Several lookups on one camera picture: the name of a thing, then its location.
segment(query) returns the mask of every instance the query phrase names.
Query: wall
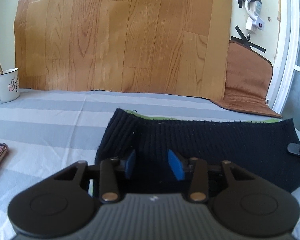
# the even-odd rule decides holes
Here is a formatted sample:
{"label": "wall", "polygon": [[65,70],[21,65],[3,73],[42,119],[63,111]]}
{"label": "wall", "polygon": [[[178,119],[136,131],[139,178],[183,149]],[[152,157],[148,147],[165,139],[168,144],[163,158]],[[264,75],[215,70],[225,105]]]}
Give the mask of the wall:
{"label": "wall", "polygon": [[[265,48],[266,53],[254,48],[253,50],[274,64],[280,24],[279,0],[262,0],[262,4],[261,18],[266,22],[265,30],[258,30],[256,34],[251,36],[250,42]],[[17,5],[18,0],[0,0],[0,61],[3,69],[13,68],[15,64],[13,22]],[[233,0],[230,38],[231,36],[240,37],[235,30],[236,25],[240,27],[245,35],[248,35],[245,30],[247,19],[248,15],[245,9],[239,8],[238,2]]]}

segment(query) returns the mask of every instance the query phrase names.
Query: white cable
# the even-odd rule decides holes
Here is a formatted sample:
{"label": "white cable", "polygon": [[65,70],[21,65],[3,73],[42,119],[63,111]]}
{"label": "white cable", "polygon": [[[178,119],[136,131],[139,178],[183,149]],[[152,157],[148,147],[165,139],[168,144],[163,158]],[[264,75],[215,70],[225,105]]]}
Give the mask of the white cable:
{"label": "white cable", "polygon": [[246,11],[247,11],[248,15],[250,16],[250,18],[254,21],[255,18],[254,18],[254,16],[250,13],[250,11],[249,11],[249,9],[248,9],[248,4],[249,4],[249,1],[246,0]]}

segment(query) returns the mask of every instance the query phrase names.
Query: mug rim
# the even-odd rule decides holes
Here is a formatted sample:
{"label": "mug rim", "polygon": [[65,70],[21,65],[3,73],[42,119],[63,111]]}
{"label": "mug rim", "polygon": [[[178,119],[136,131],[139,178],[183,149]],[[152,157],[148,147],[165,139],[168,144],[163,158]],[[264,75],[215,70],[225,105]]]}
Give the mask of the mug rim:
{"label": "mug rim", "polygon": [[5,75],[5,74],[9,74],[9,73],[15,72],[15,71],[17,71],[17,70],[18,70],[18,68],[10,68],[10,69],[7,69],[7,70],[4,71],[3,74],[0,74],[0,76],[3,76],[3,75]]}

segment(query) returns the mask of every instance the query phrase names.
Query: bedsheet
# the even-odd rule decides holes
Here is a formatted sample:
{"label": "bedsheet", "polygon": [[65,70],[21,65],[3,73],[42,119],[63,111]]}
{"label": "bedsheet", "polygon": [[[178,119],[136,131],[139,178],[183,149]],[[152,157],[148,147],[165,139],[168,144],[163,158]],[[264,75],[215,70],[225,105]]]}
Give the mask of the bedsheet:
{"label": "bedsheet", "polygon": [[[15,233],[6,211],[22,190],[78,160],[94,164],[106,126],[116,108],[182,120],[263,121],[269,119],[222,109],[208,100],[163,94],[106,91],[21,90],[0,103],[0,142],[10,153],[0,166],[0,240]],[[300,188],[293,195],[300,203]],[[300,239],[300,220],[294,236]]]}

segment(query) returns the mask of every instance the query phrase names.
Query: black ribbed hem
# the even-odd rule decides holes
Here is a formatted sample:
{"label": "black ribbed hem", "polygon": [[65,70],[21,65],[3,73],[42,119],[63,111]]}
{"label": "black ribbed hem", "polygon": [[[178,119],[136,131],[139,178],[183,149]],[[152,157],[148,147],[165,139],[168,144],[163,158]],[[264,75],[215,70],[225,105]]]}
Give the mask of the black ribbed hem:
{"label": "black ribbed hem", "polygon": [[97,151],[95,162],[137,152],[132,179],[174,181],[167,151],[208,164],[230,160],[292,192],[300,186],[300,158],[287,145],[300,143],[293,120],[277,123],[147,120],[117,109]]}

